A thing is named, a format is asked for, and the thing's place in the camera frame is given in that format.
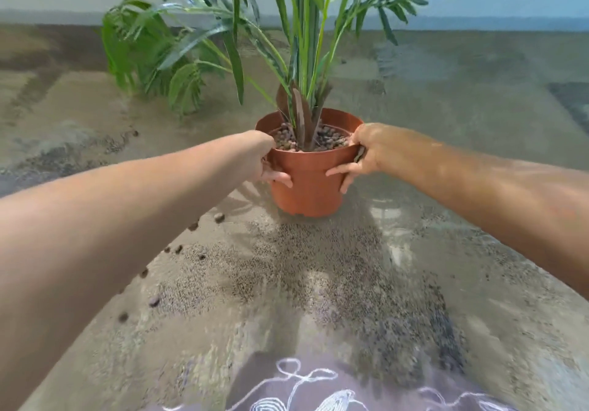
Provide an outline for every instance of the baseboard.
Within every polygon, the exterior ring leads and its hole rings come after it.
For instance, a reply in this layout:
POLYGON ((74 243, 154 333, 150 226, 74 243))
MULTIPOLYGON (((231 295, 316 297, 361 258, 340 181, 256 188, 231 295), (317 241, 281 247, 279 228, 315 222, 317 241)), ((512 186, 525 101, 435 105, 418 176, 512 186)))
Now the baseboard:
MULTIPOLYGON (((0 23, 28 25, 100 25, 103 13, 70 11, 0 10, 0 23)), ((213 22, 207 16, 184 14, 179 18, 190 26, 205 27, 213 22)), ((334 19, 328 21, 333 28, 334 19)), ((408 25, 391 19, 394 29, 422 31, 560 31, 589 32, 589 17, 433 17, 417 16, 408 25)), ((278 15, 262 16, 264 28, 280 28, 278 15)), ((378 16, 366 16, 364 29, 380 30, 378 16)))

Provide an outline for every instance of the forearm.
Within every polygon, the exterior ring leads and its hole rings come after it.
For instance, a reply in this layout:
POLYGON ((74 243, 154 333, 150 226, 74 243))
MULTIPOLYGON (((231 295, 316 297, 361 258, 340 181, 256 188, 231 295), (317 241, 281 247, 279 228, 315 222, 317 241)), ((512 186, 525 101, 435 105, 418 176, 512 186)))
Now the forearm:
POLYGON ((589 175, 464 152, 409 132, 382 169, 589 298, 589 175))
POLYGON ((0 396, 8 410, 120 288, 251 175, 239 136, 223 140, 0 200, 0 396))

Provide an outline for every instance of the person's left hand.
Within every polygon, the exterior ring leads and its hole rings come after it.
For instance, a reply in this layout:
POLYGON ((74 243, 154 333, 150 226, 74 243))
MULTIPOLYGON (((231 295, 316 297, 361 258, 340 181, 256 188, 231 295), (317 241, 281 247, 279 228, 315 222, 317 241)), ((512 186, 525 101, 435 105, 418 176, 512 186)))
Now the person's left hand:
POLYGON ((270 163, 266 161, 266 155, 268 155, 271 149, 276 147, 274 138, 260 131, 249 131, 246 134, 247 139, 252 140, 256 159, 254 176, 250 178, 250 181, 277 181, 292 188, 293 182, 290 175, 285 172, 275 171, 270 167, 270 163))

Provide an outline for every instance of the lavender fabric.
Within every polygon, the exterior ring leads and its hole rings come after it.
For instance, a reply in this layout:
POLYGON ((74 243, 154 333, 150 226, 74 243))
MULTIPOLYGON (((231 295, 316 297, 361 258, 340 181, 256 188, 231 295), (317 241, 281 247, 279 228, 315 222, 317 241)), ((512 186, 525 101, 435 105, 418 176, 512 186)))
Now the lavender fabric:
MULTIPOLYGON (((255 353, 239 371, 226 411, 516 411, 466 379, 438 369, 423 386, 401 389, 359 381, 350 367, 315 355, 276 359, 255 353)), ((206 411, 200 405, 152 406, 145 411, 206 411)))

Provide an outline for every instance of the orange plastic pot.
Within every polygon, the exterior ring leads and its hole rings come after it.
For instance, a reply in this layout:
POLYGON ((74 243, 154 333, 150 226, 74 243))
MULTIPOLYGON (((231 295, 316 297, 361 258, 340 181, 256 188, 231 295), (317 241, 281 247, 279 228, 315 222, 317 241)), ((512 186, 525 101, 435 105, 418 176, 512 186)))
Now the orange plastic pot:
MULTIPOLYGON (((362 124, 362 120, 337 109, 324 108, 321 113, 323 124, 329 125, 345 135, 350 135, 362 124)), ((256 130, 270 134, 284 122, 280 112, 263 117, 256 124, 256 130)), ((354 161, 358 145, 324 152, 289 152, 272 149, 269 162, 290 174, 293 187, 272 182, 272 197, 276 205, 289 214, 307 217, 324 217, 333 214, 342 204, 343 174, 326 177, 325 172, 340 164, 354 161)))

